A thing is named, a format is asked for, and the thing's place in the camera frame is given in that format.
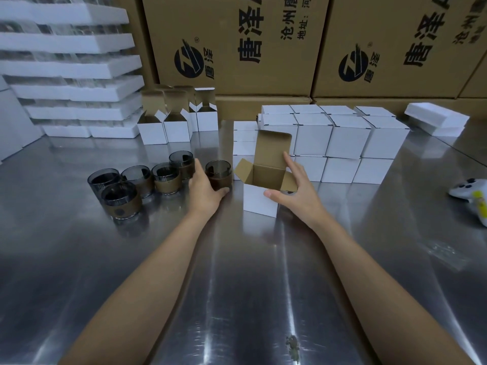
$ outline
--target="stack of foam trays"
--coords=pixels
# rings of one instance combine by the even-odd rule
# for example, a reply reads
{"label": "stack of foam trays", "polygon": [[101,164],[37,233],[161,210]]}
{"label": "stack of foam trays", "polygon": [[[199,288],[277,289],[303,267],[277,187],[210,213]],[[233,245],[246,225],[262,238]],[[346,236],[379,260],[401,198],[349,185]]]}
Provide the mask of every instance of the stack of foam trays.
{"label": "stack of foam trays", "polygon": [[112,0],[0,0],[0,74],[48,136],[134,138],[144,86]]}

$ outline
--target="person's right hand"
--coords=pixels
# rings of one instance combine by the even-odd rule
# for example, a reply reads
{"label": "person's right hand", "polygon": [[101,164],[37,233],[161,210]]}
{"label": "person's right hand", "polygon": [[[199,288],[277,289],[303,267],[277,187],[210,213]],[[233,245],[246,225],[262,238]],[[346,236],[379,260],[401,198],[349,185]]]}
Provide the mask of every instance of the person's right hand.
{"label": "person's right hand", "polygon": [[314,229],[320,221],[326,217],[327,212],[318,194],[313,187],[313,184],[308,179],[306,172],[301,164],[292,161],[291,157],[284,153],[284,160],[287,166],[293,172],[298,184],[298,191],[292,195],[285,195],[280,191],[268,189],[264,191],[264,196],[270,198],[272,201],[280,203],[289,208],[298,218],[304,221],[308,227]]}

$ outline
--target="glass cup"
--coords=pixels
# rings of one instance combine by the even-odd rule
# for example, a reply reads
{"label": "glass cup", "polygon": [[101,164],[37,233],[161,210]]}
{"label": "glass cup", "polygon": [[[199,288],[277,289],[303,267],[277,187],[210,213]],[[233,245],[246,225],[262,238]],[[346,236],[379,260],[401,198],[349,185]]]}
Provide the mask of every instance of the glass cup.
{"label": "glass cup", "polygon": [[137,187],[124,181],[106,187],[101,193],[101,203],[114,219],[128,219],[142,209]]}
{"label": "glass cup", "polygon": [[219,190],[220,188],[232,186],[232,166],[228,161],[225,160],[213,160],[210,161],[204,167],[204,172],[210,180],[211,187],[214,190]]}
{"label": "glass cup", "polygon": [[163,162],[152,168],[155,189],[163,195],[172,195],[183,186],[181,172],[172,163]]}
{"label": "glass cup", "polygon": [[94,172],[88,177],[88,184],[90,185],[96,198],[101,201],[101,193],[110,184],[120,182],[122,177],[116,169],[101,169]]}
{"label": "glass cup", "polygon": [[125,169],[122,172],[122,177],[135,184],[142,198],[150,196],[154,192],[154,177],[145,165],[135,165]]}
{"label": "glass cup", "polygon": [[176,151],[169,155],[169,162],[179,169],[182,179],[194,174],[194,156],[189,151]]}

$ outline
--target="open cardboard box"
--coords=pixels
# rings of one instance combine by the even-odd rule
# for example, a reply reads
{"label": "open cardboard box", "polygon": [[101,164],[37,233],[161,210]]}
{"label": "open cardboard box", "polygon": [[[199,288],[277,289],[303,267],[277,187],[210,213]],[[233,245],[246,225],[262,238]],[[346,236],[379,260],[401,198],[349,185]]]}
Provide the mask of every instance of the open cardboard box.
{"label": "open cardboard box", "polygon": [[215,88],[195,88],[195,90],[198,130],[200,132],[218,130],[218,111],[216,108]]}
{"label": "open cardboard box", "polygon": [[168,142],[190,142],[193,136],[192,116],[189,112],[188,93],[184,90],[163,91],[167,115],[164,128]]}
{"label": "open cardboard box", "polygon": [[174,89],[187,92],[189,113],[191,115],[191,125],[193,132],[198,132],[198,120],[196,118],[196,93],[194,87],[192,85],[175,85]]}
{"label": "open cardboard box", "polygon": [[257,135],[254,163],[241,159],[235,174],[243,181],[245,211],[276,217],[277,203],[264,196],[267,189],[295,192],[292,173],[286,171],[283,152],[289,152],[289,133],[260,130]]}
{"label": "open cardboard box", "polygon": [[164,118],[166,117],[166,104],[161,91],[142,92],[143,114],[137,122],[140,137],[144,144],[167,144]]}

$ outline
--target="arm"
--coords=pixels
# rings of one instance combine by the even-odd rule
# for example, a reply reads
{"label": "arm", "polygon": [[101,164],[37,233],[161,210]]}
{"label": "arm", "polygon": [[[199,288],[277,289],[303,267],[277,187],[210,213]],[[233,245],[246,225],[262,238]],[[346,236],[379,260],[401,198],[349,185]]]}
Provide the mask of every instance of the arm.
{"label": "arm", "polygon": [[60,365],[144,362],[174,307],[198,236],[228,192],[215,192],[195,163],[188,214],[106,300]]}
{"label": "arm", "polygon": [[325,210],[304,168],[284,153],[298,183],[293,196],[266,190],[325,245],[362,327],[386,364],[473,364],[446,331]]}

